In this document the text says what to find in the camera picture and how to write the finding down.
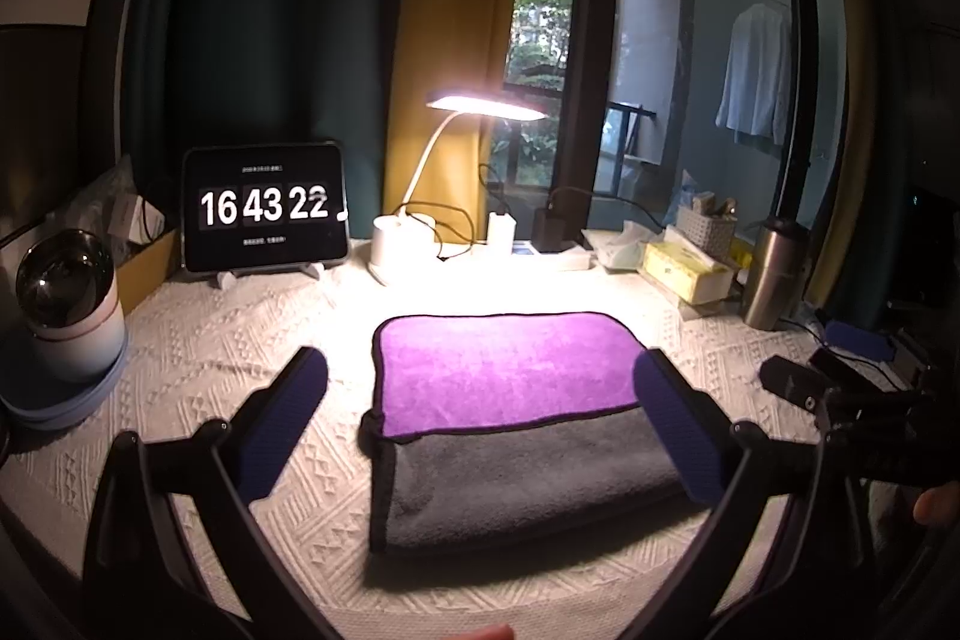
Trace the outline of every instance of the purple towel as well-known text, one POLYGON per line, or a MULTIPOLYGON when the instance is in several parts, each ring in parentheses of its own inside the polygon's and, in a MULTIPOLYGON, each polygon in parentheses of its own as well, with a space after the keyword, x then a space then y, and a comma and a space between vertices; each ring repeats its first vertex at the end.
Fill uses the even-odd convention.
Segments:
POLYGON ((683 492, 637 404, 645 352, 598 313, 406 316, 373 340, 370 545, 502 545, 683 492))
POLYGON ((380 327, 379 348, 385 437, 635 404, 643 350, 599 313, 402 317, 380 327))

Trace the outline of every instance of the table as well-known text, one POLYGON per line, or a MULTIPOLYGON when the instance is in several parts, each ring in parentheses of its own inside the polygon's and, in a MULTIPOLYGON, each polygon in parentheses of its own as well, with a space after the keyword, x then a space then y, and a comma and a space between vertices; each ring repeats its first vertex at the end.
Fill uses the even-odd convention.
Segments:
MULTIPOLYGON (((815 441, 812 416, 760 386, 771 355, 805 360, 800 332, 764 333, 736 316, 683 323, 637 274, 603 269, 511 275, 469 263, 435 279, 382 287, 358 244, 320 282, 301 274, 241 278, 227 292, 168 282, 128 316, 130 360, 107 403, 80 427, 0 471, 0 496, 74 573, 109 444, 122 429, 148 440, 183 437, 229 418, 266 386, 299 345, 325 353, 328 395, 272 495, 251 508, 294 578, 345 637, 439 638, 510 623, 524 640, 610 640, 656 591, 704 514, 666 506, 642 518, 585 528, 491 555, 444 562, 368 562, 370 466, 356 428, 371 404, 371 336, 400 314, 603 311, 659 347, 690 384, 733 419, 767 434, 815 441)), ((221 605, 242 613, 190 501, 176 498, 191 547, 221 605)), ((726 600, 752 583, 782 511, 772 501, 726 600)))

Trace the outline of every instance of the dark green curtain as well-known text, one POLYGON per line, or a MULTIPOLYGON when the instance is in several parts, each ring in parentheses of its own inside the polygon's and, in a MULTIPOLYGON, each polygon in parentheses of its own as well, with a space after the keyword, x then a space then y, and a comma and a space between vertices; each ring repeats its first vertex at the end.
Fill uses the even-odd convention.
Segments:
POLYGON ((131 102, 138 111, 125 122, 138 182, 175 184, 192 146, 333 139, 344 150, 350 229, 368 237, 380 213, 398 0, 138 1, 149 6, 138 19, 146 30, 131 29, 125 57, 142 104, 131 102))

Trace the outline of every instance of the blue gripper pad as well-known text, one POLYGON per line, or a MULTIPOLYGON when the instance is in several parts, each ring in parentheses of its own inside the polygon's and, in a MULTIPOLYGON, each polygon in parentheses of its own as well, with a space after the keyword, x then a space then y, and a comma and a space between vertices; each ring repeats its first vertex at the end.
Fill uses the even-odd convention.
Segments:
POLYGON ((827 324, 824 328, 824 342, 830 347, 841 348, 872 362, 894 360, 894 346, 886 336, 858 329, 842 320, 832 320, 827 324))
POLYGON ((709 394, 690 387, 659 350, 637 357, 634 392, 680 473, 686 495, 717 507, 743 453, 730 433, 730 418, 709 394))
POLYGON ((326 394, 323 353, 301 347, 270 386, 253 391, 230 420, 224 467, 244 504, 270 496, 326 394))

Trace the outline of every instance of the finger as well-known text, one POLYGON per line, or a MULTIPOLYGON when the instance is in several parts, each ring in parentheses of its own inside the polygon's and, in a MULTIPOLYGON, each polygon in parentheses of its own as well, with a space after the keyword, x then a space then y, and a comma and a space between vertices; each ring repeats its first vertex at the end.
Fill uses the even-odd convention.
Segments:
POLYGON ((458 634, 446 640, 515 640, 514 631, 510 627, 487 627, 470 634, 458 634))
POLYGON ((925 527, 949 527, 960 517, 960 483, 949 482, 920 494, 914 520, 925 527))

